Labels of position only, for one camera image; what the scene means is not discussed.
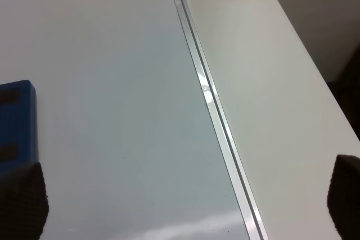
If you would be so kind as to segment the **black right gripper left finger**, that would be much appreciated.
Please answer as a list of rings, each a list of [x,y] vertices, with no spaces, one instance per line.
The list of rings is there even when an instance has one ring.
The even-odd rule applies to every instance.
[[[40,239],[49,213],[39,162],[1,175],[1,239]]]

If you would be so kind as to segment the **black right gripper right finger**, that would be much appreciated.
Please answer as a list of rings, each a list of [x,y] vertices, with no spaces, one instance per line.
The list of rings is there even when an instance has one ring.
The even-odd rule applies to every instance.
[[[359,239],[359,158],[337,155],[327,208],[341,239]]]

